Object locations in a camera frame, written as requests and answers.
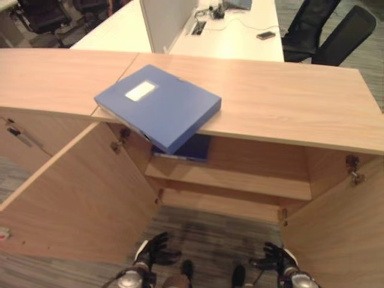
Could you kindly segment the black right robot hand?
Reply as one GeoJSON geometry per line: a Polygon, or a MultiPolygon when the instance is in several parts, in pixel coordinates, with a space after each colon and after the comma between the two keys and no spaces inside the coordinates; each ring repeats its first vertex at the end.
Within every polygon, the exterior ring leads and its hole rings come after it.
{"type": "Polygon", "coordinates": [[[249,264],[259,270],[284,273],[287,268],[297,268],[298,262],[288,250],[279,247],[272,242],[265,242],[263,247],[264,258],[250,258],[249,264]]]}

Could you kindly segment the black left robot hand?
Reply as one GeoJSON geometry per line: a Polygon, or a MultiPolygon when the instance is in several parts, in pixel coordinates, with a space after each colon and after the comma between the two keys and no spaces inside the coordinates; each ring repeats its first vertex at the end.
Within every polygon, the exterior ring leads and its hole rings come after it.
{"type": "Polygon", "coordinates": [[[169,266],[175,264],[182,256],[181,251],[168,249],[170,234],[163,232],[150,240],[142,242],[136,252],[134,264],[145,264],[149,269],[153,265],[169,266]]]}

